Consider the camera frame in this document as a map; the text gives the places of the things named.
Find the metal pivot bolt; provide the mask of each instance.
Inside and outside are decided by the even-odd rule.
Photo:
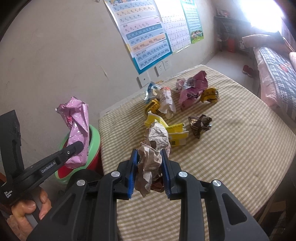
[[[188,176],[187,172],[179,172],[178,175],[180,177],[187,177]]]
[[[220,187],[221,186],[221,182],[219,180],[214,180],[213,181],[213,185],[216,187]]]
[[[111,176],[112,177],[119,177],[120,176],[120,172],[118,172],[118,171],[111,172]]]
[[[77,182],[76,182],[76,184],[77,184],[77,186],[84,186],[85,185],[85,180],[83,180],[83,179],[81,179],[81,180],[78,180]]]

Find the wall switch plate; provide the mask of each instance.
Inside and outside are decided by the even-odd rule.
[[[154,67],[154,69],[155,69],[155,72],[156,72],[157,77],[160,76],[160,75],[162,74],[162,72],[165,71],[165,68],[164,68],[164,66],[163,66],[163,62],[160,61],[160,62]]]
[[[165,68],[165,70],[168,70],[170,67],[172,67],[171,62],[167,59],[163,61],[163,66]]]
[[[144,73],[140,74],[137,77],[137,80],[140,82],[141,87],[143,88],[146,84],[148,84],[150,80],[150,76],[148,74],[148,71],[145,71]]]

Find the beige gingham tablecloth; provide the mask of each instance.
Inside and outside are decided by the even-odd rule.
[[[185,123],[189,137],[185,146],[171,148],[169,159],[199,180],[221,180],[254,215],[286,174],[296,152],[296,136],[258,97],[206,66],[189,69],[162,85],[174,87],[176,79],[188,79],[200,70],[206,71],[209,87],[219,88],[220,101],[198,102],[181,112],[178,94],[173,94],[177,114],[164,119],[169,125]],[[128,160],[143,141],[143,98],[141,94],[99,120],[105,173]],[[187,117],[201,114],[210,116],[213,126],[198,140]],[[181,202],[168,200],[165,193],[152,191],[143,198],[135,190],[129,201],[117,202],[120,234],[130,241],[178,240],[180,208]],[[206,218],[205,230],[208,240]]]

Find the educational poster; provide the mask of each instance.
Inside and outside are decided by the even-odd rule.
[[[191,44],[189,30],[180,0],[155,0],[173,52]]]
[[[194,44],[204,38],[200,18],[194,0],[181,0],[185,13],[191,43]]]
[[[139,74],[172,54],[154,0],[105,1]]]

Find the floor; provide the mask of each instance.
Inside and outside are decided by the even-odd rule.
[[[257,94],[258,88],[255,84],[255,80],[242,73],[242,69],[245,64],[251,68],[254,68],[253,61],[249,57],[239,53],[230,53],[228,51],[223,51],[218,52],[206,64],[206,66],[233,79],[234,81],[251,91],[253,94]]]

